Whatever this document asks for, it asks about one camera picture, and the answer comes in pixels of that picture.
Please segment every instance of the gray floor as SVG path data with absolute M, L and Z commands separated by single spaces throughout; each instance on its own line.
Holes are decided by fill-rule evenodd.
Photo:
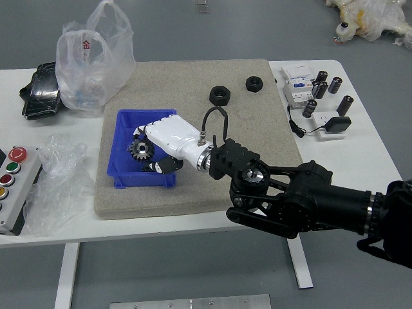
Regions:
M 85 22 L 98 2 L 0 0 L 0 69 L 34 68 L 55 60 L 62 25 Z M 208 0 L 210 14 L 204 15 L 195 13 L 192 0 L 116 3 L 135 32 L 137 61 L 339 61 L 401 176 L 412 178 L 412 51 L 392 45 L 393 34 L 375 42 L 356 37 L 336 45 L 332 38 L 339 11 L 322 0 Z M 404 13 L 412 23 L 410 1 Z M 358 236 L 333 231 L 302 238 L 316 286 L 305 291 L 296 289 L 283 239 L 256 231 L 85 243 L 73 307 L 255 293 L 269 293 L 273 308 L 410 307 L 410 270 L 358 252 Z M 0 252 L 1 308 L 52 308 L 62 246 Z M 53 266 L 44 271 L 46 265 Z

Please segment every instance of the stuffed toy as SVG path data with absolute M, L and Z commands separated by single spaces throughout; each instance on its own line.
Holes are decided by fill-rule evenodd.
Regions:
M 406 0 L 326 0 L 327 6 L 341 11 L 335 42 L 344 43 L 354 35 L 374 41 L 382 32 L 395 32 L 396 45 L 412 49 L 412 27 L 405 20 L 402 5 Z

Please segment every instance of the blue plastic bin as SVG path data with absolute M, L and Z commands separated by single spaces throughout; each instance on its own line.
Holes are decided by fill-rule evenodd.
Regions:
M 133 142 L 133 132 L 138 126 L 144 126 L 172 114 L 176 114 L 174 109 L 121 109 L 118 111 L 108 164 L 108 175 L 113 177 L 116 189 L 162 185 L 169 188 L 176 185 L 175 173 L 142 172 L 143 163 L 133 159 L 127 150 Z M 161 148 L 154 145 L 152 161 L 159 161 L 166 156 L 167 154 Z

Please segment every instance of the hex nut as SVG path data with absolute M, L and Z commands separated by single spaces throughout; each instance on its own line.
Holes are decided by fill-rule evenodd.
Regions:
M 215 106 L 226 106 L 230 100 L 230 90 L 224 86 L 213 87 L 209 95 L 209 100 Z
M 263 81 L 260 77 L 251 76 L 246 80 L 246 89 L 251 92 L 258 92 L 263 87 Z

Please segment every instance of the gear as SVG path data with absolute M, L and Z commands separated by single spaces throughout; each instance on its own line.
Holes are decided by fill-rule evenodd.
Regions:
M 155 146 L 147 137 L 135 139 L 128 150 L 132 158 L 138 161 L 150 159 L 155 154 Z

